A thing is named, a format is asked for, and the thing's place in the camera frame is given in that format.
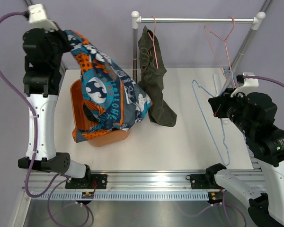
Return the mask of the pink hanger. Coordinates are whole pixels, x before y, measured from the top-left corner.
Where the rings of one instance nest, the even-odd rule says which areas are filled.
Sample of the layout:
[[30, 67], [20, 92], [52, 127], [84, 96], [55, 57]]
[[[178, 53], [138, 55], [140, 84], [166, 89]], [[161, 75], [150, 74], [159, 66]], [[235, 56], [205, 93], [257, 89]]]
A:
[[148, 35], [152, 41], [152, 45], [153, 45], [153, 52], [154, 52], [154, 58], [155, 58], [155, 62], [156, 62], [156, 68], [159, 69], [159, 64], [158, 64], [158, 57], [157, 57], [157, 51], [156, 51], [156, 46], [155, 46], [155, 38], [156, 38], [156, 18], [154, 16], [152, 16], [153, 18], [153, 22], [154, 22], [154, 31], [152, 33], [152, 35], [150, 35], [150, 33], [148, 32]]
[[233, 30], [234, 30], [234, 28], [235, 28], [236, 22], [235, 22], [235, 18], [234, 18], [233, 16], [229, 16], [229, 18], [231, 19], [232, 27], [231, 27], [229, 33], [226, 35], [225, 38], [219, 37], [219, 36], [218, 36], [215, 32], [213, 32], [208, 26], [204, 26], [204, 27], [203, 27], [203, 32], [204, 32], [204, 35], [205, 35], [205, 37], [206, 37], [206, 40], [207, 40], [207, 42], [208, 42], [208, 44], [209, 44], [209, 46], [210, 46], [210, 49], [211, 49], [211, 51], [212, 51], [212, 53], [213, 53], [213, 55], [214, 55], [214, 58], [216, 59], [216, 62], [218, 63], [218, 66], [219, 66], [221, 72], [223, 73], [224, 78], [226, 79], [226, 81], [229, 81], [228, 78], [227, 78], [227, 74], [225, 73], [225, 70], [223, 69], [223, 67], [222, 67], [222, 65], [221, 65], [221, 63], [220, 63], [220, 61], [219, 61], [219, 59], [218, 59], [218, 56], [217, 56], [215, 50], [213, 49], [213, 45], [212, 45], [212, 42], [211, 42], [210, 37], [209, 37], [208, 34], [213, 34], [216, 38], [218, 38], [221, 42], [224, 43], [224, 47], [225, 47], [225, 51], [226, 51], [226, 56], [227, 56], [227, 60], [228, 60], [228, 65], [231, 67], [231, 62], [230, 62], [230, 57], [229, 57], [229, 51], [228, 51], [227, 42], [228, 42], [229, 36], [232, 34], [232, 32], [233, 32]]

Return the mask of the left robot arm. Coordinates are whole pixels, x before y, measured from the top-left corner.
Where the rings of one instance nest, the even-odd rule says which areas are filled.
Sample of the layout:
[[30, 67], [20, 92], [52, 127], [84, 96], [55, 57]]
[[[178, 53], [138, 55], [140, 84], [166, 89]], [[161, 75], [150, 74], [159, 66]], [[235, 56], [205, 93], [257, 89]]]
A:
[[60, 64], [62, 55], [71, 49], [62, 30], [34, 28], [23, 35], [23, 83], [30, 120], [29, 145], [18, 167], [66, 175], [85, 189], [92, 184], [89, 166], [71, 160], [69, 153], [57, 152], [54, 143], [54, 113], [62, 82]]

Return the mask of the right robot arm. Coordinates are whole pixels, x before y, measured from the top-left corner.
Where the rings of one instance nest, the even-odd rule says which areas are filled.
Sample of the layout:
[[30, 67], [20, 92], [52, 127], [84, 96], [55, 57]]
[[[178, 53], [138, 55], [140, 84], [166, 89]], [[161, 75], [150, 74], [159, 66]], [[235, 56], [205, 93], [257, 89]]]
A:
[[233, 95], [233, 91], [228, 88], [208, 102], [214, 117], [228, 118], [245, 136], [262, 170], [266, 192], [252, 189], [221, 163], [205, 170], [205, 183], [235, 196], [258, 227], [284, 227], [284, 130], [274, 125], [277, 105], [264, 93]]

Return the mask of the colourful patterned shorts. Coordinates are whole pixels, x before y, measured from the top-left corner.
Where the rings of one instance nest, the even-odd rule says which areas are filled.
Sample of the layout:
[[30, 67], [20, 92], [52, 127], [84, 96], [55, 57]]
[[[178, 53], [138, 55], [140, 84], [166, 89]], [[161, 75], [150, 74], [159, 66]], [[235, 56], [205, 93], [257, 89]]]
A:
[[80, 66], [83, 106], [94, 116], [89, 129], [76, 126], [76, 143], [128, 131], [141, 122], [152, 106], [149, 95], [110, 57], [87, 38], [73, 30], [65, 31], [71, 54]]

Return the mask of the olive green shorts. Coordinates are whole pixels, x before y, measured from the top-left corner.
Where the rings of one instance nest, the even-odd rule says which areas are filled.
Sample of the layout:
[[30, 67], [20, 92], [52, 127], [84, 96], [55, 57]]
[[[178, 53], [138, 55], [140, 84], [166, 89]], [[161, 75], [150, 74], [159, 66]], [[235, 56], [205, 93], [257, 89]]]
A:
[[150, 35], [153, 33], [150, 29], [144, 27], [142, 35], [138, 41], [141, 69], [141, 80], [139, 82], [139, 86], [152, 100], [152, 106], [148, 110], [150, 121], [161, 126], [174, 127], [177, 121], [177, 114], [169, 107], [163, 98], [163, 77], [167, 70], [161, 56], [160, 44], [156, 37], [155, 46], [159, 64], [159, 69], [157, 69], [153, 45], [148, 32]]

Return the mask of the blue hanger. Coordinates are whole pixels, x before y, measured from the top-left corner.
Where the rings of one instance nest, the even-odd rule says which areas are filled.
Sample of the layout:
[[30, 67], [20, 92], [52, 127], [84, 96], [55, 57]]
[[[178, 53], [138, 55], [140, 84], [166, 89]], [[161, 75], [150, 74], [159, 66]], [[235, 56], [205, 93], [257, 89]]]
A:
[[232, 141], [235, 132], [230, 121], [215, 118], [208, 99], [216, 97], [225, 90], [231, 79], [227, 79], [216, 68], [195, 68], [192, 70], [192, 104], [196, 108], [192, 114], [195, 134], [201, 142], [200, 149], [212, 163], [220, 162], [228, 168], [235, 166], [236, 146]]

